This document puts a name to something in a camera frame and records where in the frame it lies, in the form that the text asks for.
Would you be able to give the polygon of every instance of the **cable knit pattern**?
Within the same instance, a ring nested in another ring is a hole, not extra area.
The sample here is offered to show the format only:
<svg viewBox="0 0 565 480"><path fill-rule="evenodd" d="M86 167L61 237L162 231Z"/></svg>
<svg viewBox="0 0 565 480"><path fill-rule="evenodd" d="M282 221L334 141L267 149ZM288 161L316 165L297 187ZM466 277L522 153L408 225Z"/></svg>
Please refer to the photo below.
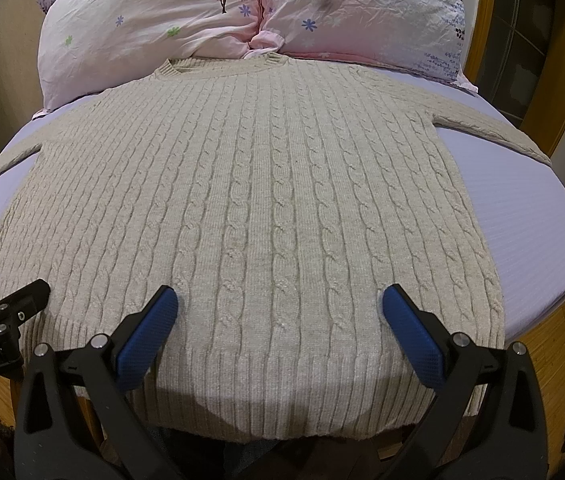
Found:
<svg viewBox="0 0 565 480"><path fill-rule="evenodd" d="M245 442L417 421L432 394L379 314L387 285L503 344L498 275L434 125L549 163L463 105L278 54L166 62L64 114L0 155L1 174L39 152L0 225L0 298L52 289L25 357L111 333L166 284L176 327L130 395L149 422Z"/></svg>

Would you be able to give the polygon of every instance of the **mattress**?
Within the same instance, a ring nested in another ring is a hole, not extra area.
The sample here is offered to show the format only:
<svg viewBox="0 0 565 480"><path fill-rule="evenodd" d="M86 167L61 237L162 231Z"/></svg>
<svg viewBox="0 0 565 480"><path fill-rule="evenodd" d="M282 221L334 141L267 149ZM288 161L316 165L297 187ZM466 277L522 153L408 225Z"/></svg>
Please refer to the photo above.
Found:
<svg viewBox="0 0 565 480"><path fill-rule="evenodd" d="M374 69L506 119L479 95L416 76ZM26 124L8 147L86 96ZM459 167L498 271L509 341L540 322L565 298L565 188L551 168L487 140L437 128ZM0 219L37 155L0 176Z"/></svg>

